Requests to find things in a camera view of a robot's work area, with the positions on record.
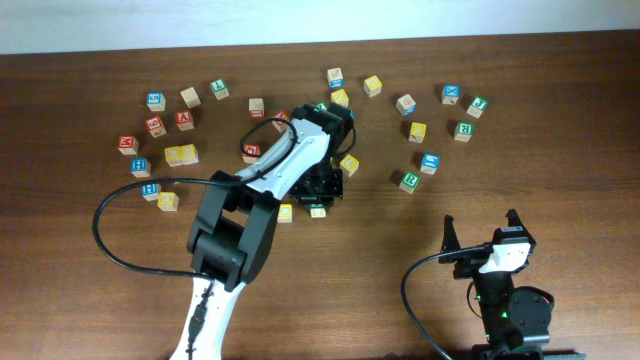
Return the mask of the green V block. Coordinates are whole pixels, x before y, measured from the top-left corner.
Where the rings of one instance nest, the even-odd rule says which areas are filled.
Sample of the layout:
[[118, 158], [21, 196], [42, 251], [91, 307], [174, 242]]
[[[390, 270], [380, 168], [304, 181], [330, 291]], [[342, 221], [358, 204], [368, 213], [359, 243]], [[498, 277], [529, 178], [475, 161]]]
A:
[[326, 209], [324, 207], [313, 207], [310, 209], [310, 216], [312, 218], [325, 218]]

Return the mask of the yellow C block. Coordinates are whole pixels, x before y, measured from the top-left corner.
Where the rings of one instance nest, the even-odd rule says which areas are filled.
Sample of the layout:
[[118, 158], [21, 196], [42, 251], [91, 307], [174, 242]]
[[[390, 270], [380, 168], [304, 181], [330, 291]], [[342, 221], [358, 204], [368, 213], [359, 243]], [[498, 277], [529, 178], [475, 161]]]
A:
[[293, 221], [293, 207], [291, 204], [283, 203], [279, 207], [277, 222], [291, 223]]

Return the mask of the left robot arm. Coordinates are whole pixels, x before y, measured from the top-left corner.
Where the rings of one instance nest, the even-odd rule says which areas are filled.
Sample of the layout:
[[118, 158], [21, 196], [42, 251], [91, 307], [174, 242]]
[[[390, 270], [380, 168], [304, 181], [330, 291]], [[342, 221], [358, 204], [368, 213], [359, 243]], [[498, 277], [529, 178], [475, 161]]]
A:
[[235, 303], [269, 255], [285, 196], [325, 214], [343, 195], [343, 173], [332, 162], [356, 134], [353, 111], [306, 104], [287, 124], [254, 164], [216, 172], [205, 189], [187, 238], [193, 292], [174, 359], [220, 358]]

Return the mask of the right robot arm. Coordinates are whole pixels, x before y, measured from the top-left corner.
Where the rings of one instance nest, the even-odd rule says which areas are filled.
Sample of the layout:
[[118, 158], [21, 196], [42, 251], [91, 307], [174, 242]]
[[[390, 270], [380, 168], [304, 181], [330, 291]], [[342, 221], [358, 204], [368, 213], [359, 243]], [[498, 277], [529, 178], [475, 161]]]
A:
[[536, 241], [514, 209], [508, 224], [497, 228], [491, 241], [463, 248], [453, 221], [444, 218], [442, 264], [454, 265], [456, 280], [470, 279], [478, 296], [487, 343], [471, 349], [472, 359], [542, 359], [541, 347], [550, 342], [548, 327], [554, 297], [531, 287], [516, 287], [513, 276], [524, 270]]

